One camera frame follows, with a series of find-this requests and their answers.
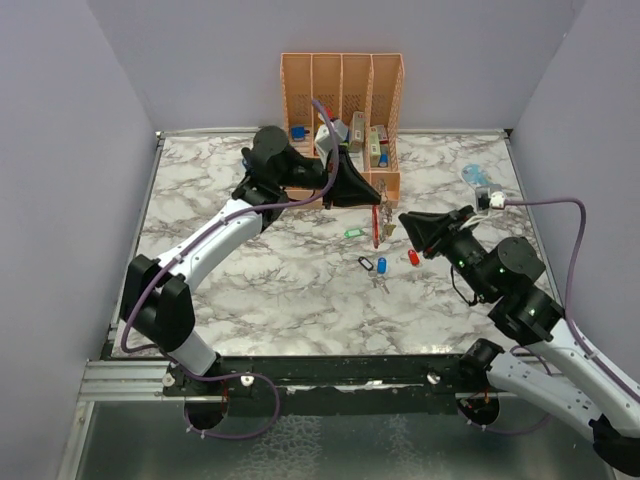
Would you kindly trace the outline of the red key tag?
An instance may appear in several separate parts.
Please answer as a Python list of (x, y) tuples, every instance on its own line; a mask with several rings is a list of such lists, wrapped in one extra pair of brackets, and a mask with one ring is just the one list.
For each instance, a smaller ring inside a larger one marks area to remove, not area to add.
[(417, 254), (417, 252), (415, 250), (409, 249), (407, 254), (408, 254), (408, 258), (409, 258), (409, 261), (410, 261), (412, 266), (418, 266), (420, 264), (419, 255)]

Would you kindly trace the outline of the red handled key organizer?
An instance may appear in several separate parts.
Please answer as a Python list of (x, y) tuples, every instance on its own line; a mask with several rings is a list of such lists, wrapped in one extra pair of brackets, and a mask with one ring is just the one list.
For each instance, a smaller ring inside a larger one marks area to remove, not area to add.
[(381, 203), (372, 208), (372, 240), (374, 248), (378, 249), (385, 241), (391, 238), (396, 229), (396, 224), (393, 221), (393, 207), (385, 181), (378, 180), (374, 188), (381, 195)]

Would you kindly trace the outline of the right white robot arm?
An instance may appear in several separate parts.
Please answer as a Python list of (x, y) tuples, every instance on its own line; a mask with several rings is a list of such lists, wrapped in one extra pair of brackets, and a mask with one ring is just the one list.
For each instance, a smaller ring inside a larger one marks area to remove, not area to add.
[(564, 309), (536, 286), (545, 265), (528, 240), (508, 237), (486, 250), (469, 224), (474, 215), (466, 206), (446, 214), (402, 213), (399, 221), (417, 252), (446, 258), (475, 301), (491, 305), (488, 316), (502, 334), (551, 362), (564, 377), (545, 375), (479, 339), (463, 356), (461, 383), (472, 391), (489, 385), (517, 395), (590, 440), (611, 467), (638, 476), (638, 384), (598, 355), (571, 327)]

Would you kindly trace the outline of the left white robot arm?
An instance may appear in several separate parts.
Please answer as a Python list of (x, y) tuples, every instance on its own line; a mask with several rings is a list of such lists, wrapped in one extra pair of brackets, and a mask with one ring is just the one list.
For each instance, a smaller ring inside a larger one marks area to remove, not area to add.
[(195, 330), (192, 294), (236, 248), (269, 228), (287, 208), (299, 207), (290, 187), (312, 191), (309, 202), (327, 209), (373, 206), (380, 194), (353, 165), (336, 134), (327, 158), (308, 158), (277, 126), (260, 129), (243, 148), (245, 175), (220, 212), (176, 247), (155, 259), (137, 255), (129, 264), (119, 317), (184, 367), (186, 382), (206, 395), (220, 385), (219, 355)]

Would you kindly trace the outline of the silver keys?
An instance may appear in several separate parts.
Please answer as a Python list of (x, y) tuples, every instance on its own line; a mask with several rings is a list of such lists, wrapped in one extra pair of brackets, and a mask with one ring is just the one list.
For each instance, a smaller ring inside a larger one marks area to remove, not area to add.
[(386, 281), (382, 274), (379, 274), (377, 271), (372, 270), (368, 272), (368, 275), (375, 288), (379, 288), (385, 294), (389, 294), (389, 289), (386, 286)]

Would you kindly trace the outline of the green key tag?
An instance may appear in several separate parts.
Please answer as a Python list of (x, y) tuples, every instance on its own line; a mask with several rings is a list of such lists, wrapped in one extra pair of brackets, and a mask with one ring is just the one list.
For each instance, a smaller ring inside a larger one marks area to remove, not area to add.
[(349, 229), (344, 232), (345, 238), (356, 238), (364, 235), (365, 232), (362, 229)]

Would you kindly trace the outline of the green white box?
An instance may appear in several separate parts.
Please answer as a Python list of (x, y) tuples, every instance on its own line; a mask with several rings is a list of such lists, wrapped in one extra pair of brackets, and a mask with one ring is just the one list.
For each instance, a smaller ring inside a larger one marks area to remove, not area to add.
[(354, 111), (349, 124), (348, 149), (350, 152), (361, 152), (365, 145), (366, 116), (362, 111)]

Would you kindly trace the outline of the blue key tag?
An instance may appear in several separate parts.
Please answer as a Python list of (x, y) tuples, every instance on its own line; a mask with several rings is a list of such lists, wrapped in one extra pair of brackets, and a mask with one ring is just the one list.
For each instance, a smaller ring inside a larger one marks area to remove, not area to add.
[(376, 272), (379, 275), (384, 275), (387, 272), (387, 260), (385, 257), (379, 257), (377, 259)]

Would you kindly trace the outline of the white red box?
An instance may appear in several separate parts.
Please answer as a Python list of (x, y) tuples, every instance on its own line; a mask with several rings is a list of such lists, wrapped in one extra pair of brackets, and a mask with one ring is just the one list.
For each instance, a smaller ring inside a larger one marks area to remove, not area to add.
[(388, 135), (384, 125), (374, 125), (369, 129), (369, 161), (370, 166), (378, 167), (381, 154), (387, 154), (389, 159)]

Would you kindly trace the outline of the blue white blister pack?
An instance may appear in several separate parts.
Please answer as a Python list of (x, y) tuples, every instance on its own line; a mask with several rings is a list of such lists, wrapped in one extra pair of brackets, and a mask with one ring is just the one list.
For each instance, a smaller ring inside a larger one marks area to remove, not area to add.
[(502, 189), (500, 184), (492, 180), (487, 170), (478, 164), (472, 163), (465, 165), (460, 171), (460, 177), (472, 189)]

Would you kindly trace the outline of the black key tag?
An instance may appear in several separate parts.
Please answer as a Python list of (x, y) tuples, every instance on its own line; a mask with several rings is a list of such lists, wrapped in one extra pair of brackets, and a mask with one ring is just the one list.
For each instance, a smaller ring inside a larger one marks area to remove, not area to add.
[(367, 271), (372, 271), (374, 269), (374, 264), (366, 257), (360, 256), (357, 259), (360, 266), (362, 266)]

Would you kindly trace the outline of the blue stamp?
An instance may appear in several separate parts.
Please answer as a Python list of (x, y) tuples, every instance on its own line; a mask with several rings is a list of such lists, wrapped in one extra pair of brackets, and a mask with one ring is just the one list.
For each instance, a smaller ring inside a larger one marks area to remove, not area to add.
[(291, 139), (294, 142), (304, 141), (309, 133), (309, 129), (303, 125), (295, 125), (290, 128)]

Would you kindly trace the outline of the peach plastic desk organizer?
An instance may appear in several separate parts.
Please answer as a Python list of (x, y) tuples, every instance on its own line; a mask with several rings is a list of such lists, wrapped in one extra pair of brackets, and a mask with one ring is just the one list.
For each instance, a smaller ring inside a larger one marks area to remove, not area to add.
[(280, 80), (284, 130), (307, 131), (303, 139), (290, 137), (293, 146), (307, 157), (317, 157), (314, 137), (321, 125), (311, 100), (350, 124), (353, 114), (365, 115), (364, 132), (382, 125), (388, 142), (383, 167), (370, 158), (369, 141), (351, 158), (361, 159), (364, 178), (373, 186), (385, 186), (387, 199), (395, 207), (400, 198), (400, 171), (397, 152), (398, 117), (404, 86), (404, 63), (400, 53), (283, 53)]

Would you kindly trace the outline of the blue stapler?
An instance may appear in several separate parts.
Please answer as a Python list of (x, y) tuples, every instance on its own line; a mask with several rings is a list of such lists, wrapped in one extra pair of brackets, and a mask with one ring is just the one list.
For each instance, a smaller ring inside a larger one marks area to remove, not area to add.
[(248, 147), (243, 147), (241, 149), (242, 154), (242, 165), (244, 166), (247, 172), (251, 172), (253, 170), (251, 163), (251, 149)]

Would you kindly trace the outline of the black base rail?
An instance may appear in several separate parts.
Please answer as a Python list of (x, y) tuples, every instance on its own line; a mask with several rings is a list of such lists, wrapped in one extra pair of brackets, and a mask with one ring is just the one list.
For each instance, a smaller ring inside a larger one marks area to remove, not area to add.
[(168, 373), (164, 397), (234, 417), (452, 415), (457, 400), (495, 390), (458, 354), (226, 356), (207, 381), (177, 368)]

